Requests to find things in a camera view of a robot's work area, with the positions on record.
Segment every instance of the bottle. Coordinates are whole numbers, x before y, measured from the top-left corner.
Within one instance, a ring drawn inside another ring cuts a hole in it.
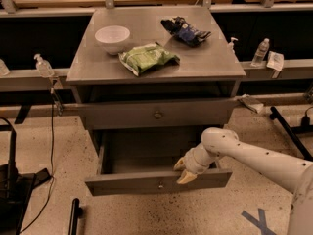
[[[8,69],[4,61],[0,59],[0,76],[7,75],[8,73],[10,73],[10,70]]]
[[[270,47],[270,40],[265,38],[263,42],[261,42],[254,54],[254,58],[252,60],[251,66],[252,67],[259,67],[262,64],[262,61]]]
[[[231,37],[231,41],[228,43],[228,48],[231,48],[232,49],[232,51],[235,53],[235,51],[234,51],[234,41],[238,41],[238,39],[237,38],[235,38],[235,37]]]
[[[55,74],[50,63],[47,60],[44,60],[40,54],[36,54],[34,59],[37,60],[36,67],[41,75],[41,77],[51,77]]]

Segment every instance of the open drawer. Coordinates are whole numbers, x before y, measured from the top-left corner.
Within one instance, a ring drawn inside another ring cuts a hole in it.
[[[219,164],[197,180],[179,185],[178,159],[200,142],[204,127],[167,127],[103,131],[98,174],[85,183],[94,196],[165,193],[225,187],[232,171]]]

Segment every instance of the plastic bag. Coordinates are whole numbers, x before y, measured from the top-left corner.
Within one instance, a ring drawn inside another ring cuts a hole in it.
[[[134,47],[128,52],[119,53],[118,56],[120,61],[136,76],[152,67],[163,66],[171,60],[176,63],[180,60],[177,55],[155,43]]]

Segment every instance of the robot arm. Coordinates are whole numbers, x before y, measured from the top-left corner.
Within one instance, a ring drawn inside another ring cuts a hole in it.
[[[234,158],[293,193],[288,234],[312,234],[312,162],[243,143],[232,130],[209,128],[203,132],[200,144],[175,165],[174,170],[183,170],[177,183],[195,180],[222,156]]]

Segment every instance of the white bowl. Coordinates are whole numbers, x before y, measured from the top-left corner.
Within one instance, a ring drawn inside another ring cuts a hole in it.
[[[112,25],[99,29],[95,34],[95,38],[109,54],[116,55],[125,50],[129,35],[128,28]]]

